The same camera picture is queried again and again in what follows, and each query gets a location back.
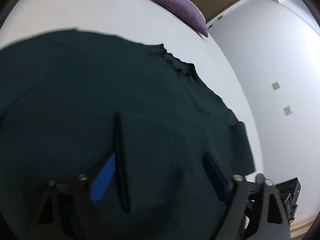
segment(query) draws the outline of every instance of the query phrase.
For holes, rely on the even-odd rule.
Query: purple pillow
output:
[[[190,0],[152,0],[172,12],[189,27],[209,37],[205,18],[198,7]]]

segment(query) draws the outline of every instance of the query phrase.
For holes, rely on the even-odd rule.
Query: metal bolt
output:
[[[266,179],[266,180],[264,181],[264,183],[265,183],[266,185],[268,185],[268,186],[274,186],[274,183],[273,183],[273,181],[272,181],[271,179]]]
[[[50,179],[50,180],[48,181],[49,187],[51,187],[51,186],[53,186],[53,185],[55,185],[55,184],[56,184],[56,182],[54,181],[54,179]]]
[[[80,174],[80,175],[78,175],[78,179],[80,180],[80,181],[82,181],[82,180],[86,180],[88,177],[87,177],[87,175],[85,175],[85,174]]]
[[[241,175],[233,175],[233,179],[236,181],[243,181],[243,177]]]

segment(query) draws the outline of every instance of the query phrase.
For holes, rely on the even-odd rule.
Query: wall outlet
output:
[[[283,110],[284,110],[284,114],[285,114],[285,115],[292,114],[291,106],[287,106],[287,107],[285,107]]]
[[[279,89],[281,86],[280,86],[279,82],[277,81],[277,82],[274,82],[274,83],[272,84],[272,87],[273,87],[273,90],[277,90],[277,89]]]

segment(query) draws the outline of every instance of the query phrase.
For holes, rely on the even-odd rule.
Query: green fabric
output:
[[[0,211],[21,240],[37,189],[111,150],[118,112],[131,209],[114,179],[96,204],[112,239],[208,239],[226,207],[204,151],[254,171],[244,124],[162,44],[76,30],[21,41],[0,51],[0,98]]]

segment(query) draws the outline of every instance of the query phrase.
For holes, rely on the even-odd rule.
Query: bed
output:
[[[246,124],[256,173],[263,172],[251,109],[230,64],[211,36],[203,37],[151,0],[20,0],[0,30],[0,49],[40,33],[73,28],[143,44],[163,43],[175,57],[193,63],[202,81]]]

